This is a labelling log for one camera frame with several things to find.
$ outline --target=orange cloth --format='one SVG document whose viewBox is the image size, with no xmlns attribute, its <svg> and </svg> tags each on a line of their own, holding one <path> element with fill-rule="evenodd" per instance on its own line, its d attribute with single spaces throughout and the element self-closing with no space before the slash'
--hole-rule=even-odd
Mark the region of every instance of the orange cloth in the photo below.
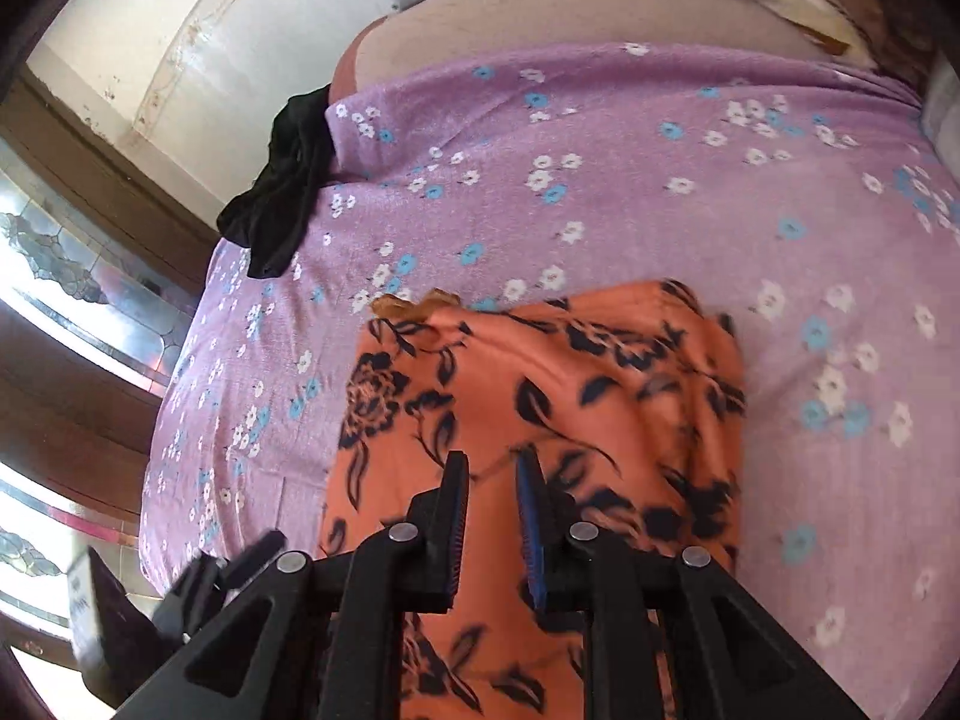
<svg viewBox="0 0 960 720">
<path fill-rule="evenodd" d="M 402 518 L 438 485 L 449 450 L 467 453 L 472 474 L 453 610 L 405 623 L 402 717 L 583 716 L 580 615 L 538 620 L 527 605 L 521 447 L 583 519 L 637 549 L 702 544 L 731 567 L 744 409 L 731 329 L 676 281 L 368 324 L 320 549 L 355 549 Z"/>
</svg>

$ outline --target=white flower print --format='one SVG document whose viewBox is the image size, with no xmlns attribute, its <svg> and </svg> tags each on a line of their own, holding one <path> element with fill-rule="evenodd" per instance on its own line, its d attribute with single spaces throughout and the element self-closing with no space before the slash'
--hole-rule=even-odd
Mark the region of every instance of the white flower print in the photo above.
<svg viewBox="0 0 960 720">
<path fill-rule="evenodd" d="M 843 628 L 847 624 L 847 613 L 843 607 L 830 607 L 824 618 L 817 623 L 814 629 L 813 640 L 818 647 L 827 649 L 840 643 L 843 637 Z"/>
<path fill-rule="evenodd" d="M 926 306 L 917 305 L 913 310 L 913 320 L 917 322 L 917 328 L 920 334 L 928 341 L 932 341 L 937 335 L 937 320 L 933 313 Z"/>
<path fill-rule="evenodd" d="M 748 148 L 743 161 L 748 165 L 766 165 L 770 161 L 770 157 L 759 148 Z"/>
<path fill-rule="evenodd" d="M 582 221 L 568 221 L 560 233 L 560 240 L 565 244 L 574 244 L 584 237 L 584 223 Z"/>
<path fill-rule="evenodd" d="M 864 175 L 860 177 L 863 181 L 863 185 L 872 191 L 874 194 L 881 194 L 883 191 L 883 182 L 880 181 L 875 175 L 870 175 L 869 172 L 865 172 Z"/>
<path fill-rule="evenodd" d="M 770 127 L 770 124 L 767 124 L 767 122 L 754 124 L 754 132 L 757 133 L 757 135 L 762 135 L 764 138 L 779 138 L 779 132 L 773 127 Z"/>
<path fill-rule="evenodd" d="M 558 268 L 558 266 L 552 265 L 541 271 L 539 285 L 544 288 L 544 290 L 561 290 L 565 284 L 566 274 L 563 272 L 563 269 Z"/>
<path fill-rule="evenodd" d="M 875 373 L 880 370 L 880 352 L 872 343 L 858 343 L 853 349 L 853 360 L 856 366 L 865 373 Z"/>
<path fill-rule="evenodd" d="M 897 449 L 901 449 L 913 435 L 913 418 L 910 407 L 901 401 L 894 403 L 894 410 L 887 419 L 887 436 Z"/>
<path fill-rule="evenodd" d="M 757 293 L 757 304 L 754 311 L 760 314 L 767 322 L 779 319 L 784 315 L 786 295 L 784 288 L 773 281 L 763 279 L 760 282 L 760 291 Z"/>
<path fill-rule="evenodd" d="M 311 362 L 313 362 L 313 353 L 307 349 L 304 354 L 301 354 L 301 358 L 296 361 L 296 372 L 306 373 Z"/>
<path fill-rule="evenodd" d="M 913 583 L 913 597 L 915 601 L 923 601 L 926 599 L 926 596 L 930 594 L 930 586 L 933 585 L 933 580 L 937 578 L 937 572 L 932 568 L 925 568 L 923 571 L 920 571 L 920 576 L 917 577 L 917 581 Z"/>
<path fill-rule="evenodd" d="M 390 280 L 390 266 L 386 263 L 380 263 L 373 269 L 373 275 L 370 277 L 370 283 L 375 287 L 382 287 Z"/>
<path fill-rule="evenodd" d="M 516 303 L 527 293 L 527 283 L 521 278 L 512 278 L 503 285 L 503 296 L 510 303 Z"/>
<path fill-rule="evenodd" d="M 827 146 L 833 146 L 834 143 L 837 142 L 837 136 L 833 133 L 832 129 L 827 127 L 827 124 L 817 124 L 814 129 L 821 143 L 825 143 Z"/>
<path fill-rule="evenodd" d="M 552 180 L 553 175 L 551 175 L 549 170 L 533 170 L 530 175 L 527 176 L 527 186 L 533 191 L 542 191 L 550 186 Z"/>
<path fill-rule="evenodd" d="M 370 302 L 370 293 L 366 290 L 360 290 L 353 298 L 350 299 L 350 312 L 352 314 L 359 314 L 367 307 L 367 304 Z"/>
<path fill-rule="evenodd" d="M 717 132 L 715 129 L 712 129 L 704 135 L 704 143 L 708 146 L 726 146 L 727 137 L 722 132 Z"/>
<path fill-rule="evenodd" d="M 827 290 L 824 302 L 830 308 L 849 314 L 850 309 L 853 308 L 853 288 L 848 284 L 835 284 Z"/>
<path fill-rule="evenodd" d="M 546 76 L 544 76 L 541 71 L 534 70 L 534 68 L 521 70 L 520 77 L 526 81 L 533 81 L 534 83 L 544 83 L 544 81 L 546 81 Z"/>
<path fill-rule="evenodd" d="M 646 56 L 650 47 L 646 43 L 624 43 L 623 50 L 632 56 Z"/>
<path fill-rule="evenodd" d="M 824 365 L 824 370 L 817 377 L 814 386 L 817 388 L 817 398 L 824 404 L 827 413 L 837 416 L 847 405 L 847 380 L 843 371 L 833 365 Z"/>
</svg>

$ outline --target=blue flower print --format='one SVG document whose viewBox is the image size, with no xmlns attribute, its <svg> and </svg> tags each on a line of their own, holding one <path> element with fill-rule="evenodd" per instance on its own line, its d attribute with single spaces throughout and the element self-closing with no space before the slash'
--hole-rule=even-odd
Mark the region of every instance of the blue flower print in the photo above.
<svg viewBox="0 0 960 720">
<path fill-rule="evenodd" d="M 471 311 L 496 311 L 496 298 L 483 298 L 483 300 L 477 300 L 476 303 L 470 303 L 469 309 Z"/>
<path fill-rule="evenodd" d="M 405 276 L 409 274 L 416 267 L 416 257 L 412 254 L 405 254 L 400 257 L 400 261 L 397 261 L 397 266 L 394 271 L 399 275 Z"/>
<path fill-rule="evenodd" d="M 851 400 L 843 412 L 843 435 L 848 439 L 862 436 L 870 427 L 870 409 L 866 403 Z"/>
<path fill-rule="evenodd" d="M 815 433 L 827 427 L 829 418 L 827 407 L 819 400 L 808 400 L 800 407 L 800 421 L 803 427 Z"/>
<path fill-rule="evenodd" d="M 544 202 L 547 205 L 559 203 L 566 194 L 566 184 L 555 184 L 544 192 Z"/>
<path fill-rule="evenodd" d="M 795 218 L 782 218 L 776 225 L 776 234 L 788 241 L 798 241 L 806 235 L 806 227 Z"/>
<path fill-rule="evenodd" d="M 302 396 L 297 395 L 293 400 L 290 401 L 290 418 L 299 419 L 301 414 L 304 413 L 304 406 L 306 401 Z"/>
<path fill-rule="evenodd" d="M 461 265 L 473 265 L 483 254 L 483 244 L 470 244 L 460 252 Z"/>
<path fill-rule="evenodd" d="M 811 352 L 819 352 L 830 346 L 830 328 L 819 317 L 810 317 L 800 329 L 803 343 Z"/>
<path fill-rule="evenodd" d="M 812 525 L 800 525 L 792 531 L 784 533 L 784 546 L 781 548 L 781 557 L 786 565 L 800 565 L 810 557 L 813 548 L 817 545 L 817 532 Z"/>
<path fill-rule="evenodd" d="M 683 127 L 680 124 L 674 124 L 674 122 L 664 122 L 659 126 L 659 132 L 664 138 L 671 141 L 679 141 L 680 138 L 683 138 Z"/>
<path fill-rule="evenodd" d="M 550 98 L 547 95 L 541 95 L 539 92 L 527 92 L 523 99 L 531 108 L 546 108 L 550 103 Z"/>
</svg>

